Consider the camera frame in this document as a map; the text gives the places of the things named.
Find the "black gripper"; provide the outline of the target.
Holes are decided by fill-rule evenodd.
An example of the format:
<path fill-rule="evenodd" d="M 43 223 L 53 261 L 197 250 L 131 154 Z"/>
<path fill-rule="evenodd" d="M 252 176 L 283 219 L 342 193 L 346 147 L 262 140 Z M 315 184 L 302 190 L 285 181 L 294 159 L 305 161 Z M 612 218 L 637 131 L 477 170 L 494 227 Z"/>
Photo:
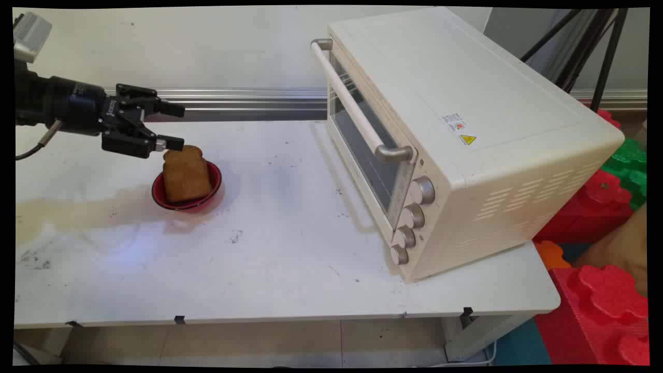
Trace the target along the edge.
<path fill-rule="evenodd" d="M 182 138 L 157 135 L 145 126 L 135 126 L 143 112 L 145 116 L 161 113 L 184 118 L 184 106 L 161 99 L 152 88 L 118 83 L 110 95 L 97 85 L 56 76 L 46 83 L 47 120 L 61 121 L 61 130 L 71 134 L 102 134 L 104 151 L 147 159 L 152 152 L 184 148 Z"/>

